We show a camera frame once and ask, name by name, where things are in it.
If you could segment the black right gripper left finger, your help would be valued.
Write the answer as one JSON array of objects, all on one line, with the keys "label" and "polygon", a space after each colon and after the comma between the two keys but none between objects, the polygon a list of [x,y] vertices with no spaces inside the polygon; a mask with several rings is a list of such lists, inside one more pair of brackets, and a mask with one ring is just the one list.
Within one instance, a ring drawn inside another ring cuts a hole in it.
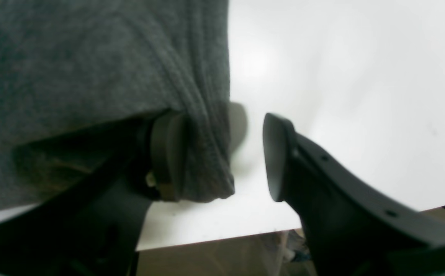
[{"label": "black right gripper left finger", "polygon": [[188,118],[164,111],[126,121],[119,150],[65,192],[0,223],[0,275],[126,276],[154,201],[176,202]]}]

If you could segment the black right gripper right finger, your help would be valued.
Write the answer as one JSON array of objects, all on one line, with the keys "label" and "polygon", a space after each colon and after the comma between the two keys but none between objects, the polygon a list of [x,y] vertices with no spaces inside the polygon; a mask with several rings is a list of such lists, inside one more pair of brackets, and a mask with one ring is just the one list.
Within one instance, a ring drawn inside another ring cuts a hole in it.
[{"label": "black right gripper right finger", "polygon": [[445,276],[445,223],[364,183],[326,150],[267,113],[270,195],[299,216],[319,276]]}]

